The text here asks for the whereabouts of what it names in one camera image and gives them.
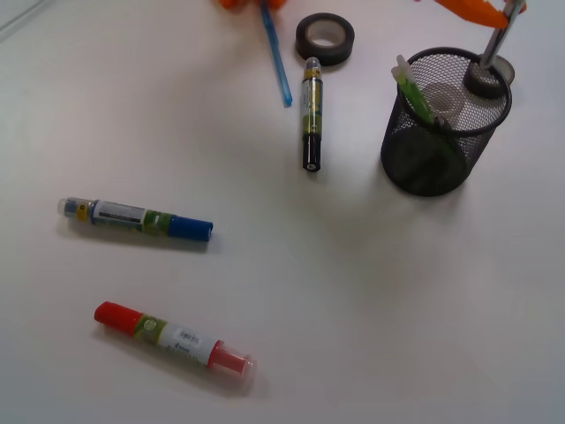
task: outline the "roll of tape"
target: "roll of tape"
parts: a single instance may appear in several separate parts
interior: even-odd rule
[[[506,82],[508,82],[508,85],[512,84],[516,73],[508,60],[497,56],[494,59],[493,68],[502,75]],[[486,99],[498,99],[504,95],[502,84],[488,70],[482,69],[478,64],[469,64],[463,84],[474,95],[485,97]]]
[[[315,13],[297,26],[298,54],[304,60],[317,57],[322,66],[345,62],[353,51],[354,40],[353,26],[332,13]]]

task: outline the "clear plastic cap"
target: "clear plastic cap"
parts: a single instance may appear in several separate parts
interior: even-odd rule
[[[242,380],[252,380],[257,361],[253,360],[251,355],[244,356],[235,349],[227,347],[223,341],[219,341],[210,354],[208,367],[222,370]]]
[[[94,205],[94,201],[89,199],[80,199],[78,197],[69,197],[61,199],[56,205],[56,211],[66,218],[81,218],[87,217],[88,211]],[[79,214],[79,209],[82,208],[85,214]]]
[[[306,80],[312,77],[321,78],[321,64],[317,57],[308,57],[308,59],[306,59],[304,78]]]

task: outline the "blue plastic stick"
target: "blue plastic stick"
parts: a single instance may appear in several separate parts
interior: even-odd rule
[[[268,10],[267,0],[261,1],[261,17],[263,18],[263,25],[267,30],[268,42],[271,45],[271,51],[273,52],[276,76],[279,79],[279,86],[281,87],[284,106],[289,107],[292,104],[292,94],[290,93],[289,81],[286,79],[283,59],[281,58],[281,51],[279,50],[279,39],[276,36],[275,24],[273,23],[271,13]]]

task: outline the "red insulin pen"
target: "red insulin pen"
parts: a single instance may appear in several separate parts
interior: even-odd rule
[[[94,319],[149,345],[244,379],[252,375],[256,365],[251,356],[226,347],[222,340],[203,336],[116,303],[102,303],[94,312]]]

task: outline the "mesh pen holder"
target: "mesh pen holder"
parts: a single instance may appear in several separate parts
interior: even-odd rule
[[[498,71],[478,68],[480,57],[470,51],[428,49],[408,62],[438,119],[428,124],[420,118],[399,89],[380,159],[388,177],[404,191],[439,196],[469,177],[510,112],[512,94]],[[502,95],[487,99],[471,93],[465,87],[470,67],[482,80],[500,84]]]

